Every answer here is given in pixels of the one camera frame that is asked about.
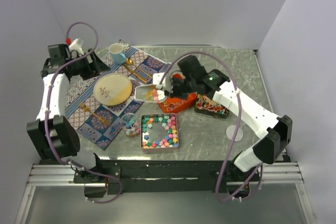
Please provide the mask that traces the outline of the silver metal scoop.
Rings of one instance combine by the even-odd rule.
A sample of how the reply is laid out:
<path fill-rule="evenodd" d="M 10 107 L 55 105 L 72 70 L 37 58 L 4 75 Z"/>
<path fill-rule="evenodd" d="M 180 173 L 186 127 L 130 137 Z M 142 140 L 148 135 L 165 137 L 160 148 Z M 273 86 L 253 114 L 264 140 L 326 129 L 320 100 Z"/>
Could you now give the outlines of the silver metal scoop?
<path fill-rule="evenodd" d="M 137 86 L 134 91 L 134 99 L 140 102 L 161 103 L 167 98 L 164 91 L 158 90 L 152 84 Z"/>

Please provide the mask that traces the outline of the orange candy tin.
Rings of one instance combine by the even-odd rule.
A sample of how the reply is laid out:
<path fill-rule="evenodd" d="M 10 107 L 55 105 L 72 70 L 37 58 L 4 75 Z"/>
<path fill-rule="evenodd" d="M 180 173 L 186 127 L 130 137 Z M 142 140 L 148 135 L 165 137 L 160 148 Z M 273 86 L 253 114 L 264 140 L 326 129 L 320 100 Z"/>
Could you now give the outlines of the orange candy tin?
<path fill-rule="evenodd" d="M 154 101 L 158 104 L 163 113 L 179 113 L 193 106 L 197 94 L 191 93 L 186 99 L 169 98 L 162 90 L 157 89 Z"/>

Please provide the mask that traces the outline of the pink star candy tin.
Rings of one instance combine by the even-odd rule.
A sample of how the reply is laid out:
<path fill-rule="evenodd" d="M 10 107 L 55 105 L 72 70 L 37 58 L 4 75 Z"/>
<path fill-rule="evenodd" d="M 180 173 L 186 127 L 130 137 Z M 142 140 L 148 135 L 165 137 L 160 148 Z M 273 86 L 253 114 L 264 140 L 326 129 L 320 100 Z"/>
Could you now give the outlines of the pink star candy tin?
<path fill-rule="evenodd" d="M 168 152 L 179 148 L 180 140 L 175 113 L 155 113 L 141 116 L 141 150 Z"/>

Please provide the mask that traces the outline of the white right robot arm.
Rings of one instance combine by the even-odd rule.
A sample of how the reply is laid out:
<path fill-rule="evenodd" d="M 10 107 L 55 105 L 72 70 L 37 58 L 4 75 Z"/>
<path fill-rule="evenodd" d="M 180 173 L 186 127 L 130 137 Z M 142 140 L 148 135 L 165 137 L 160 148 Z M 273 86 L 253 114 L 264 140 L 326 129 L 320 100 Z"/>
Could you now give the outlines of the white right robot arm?
<path fill-rule="evenodd" d="M 183 79 L 165 76 L 157 84 L 166 95 L 182 99 L 194 92 L 204 94 L 239 117 L 259 138 L 235 157 L 231 178 L 239 182 L 251 168 L 262 163 L 273 164 L 291 141 L 292 119 L 263 108 L 238 89 L 232 77 L 217 69 L 206 71 L 195 55 L 186 56 L 177 65 Z"/>

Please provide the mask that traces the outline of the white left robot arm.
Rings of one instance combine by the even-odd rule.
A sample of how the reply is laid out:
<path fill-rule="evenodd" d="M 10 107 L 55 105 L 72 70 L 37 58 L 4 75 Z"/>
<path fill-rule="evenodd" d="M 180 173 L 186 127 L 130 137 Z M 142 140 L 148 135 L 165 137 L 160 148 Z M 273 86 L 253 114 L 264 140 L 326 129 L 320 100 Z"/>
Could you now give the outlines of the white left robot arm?
<path fill-rule="evenodd" d="M 75 129 L 65 117 L 66 97 L 70 80 L 80 76 L 83 80 L 97 77 L 109 67 L 93 49 L 84 52 L 82 40 L 48 46 L 41 77 L 44 84 L 43 100 L 39 113 L 29 122 L 26 131 L 42 160 L 58 161 L 73 157 L 80 151 L 80 141 Z"/>

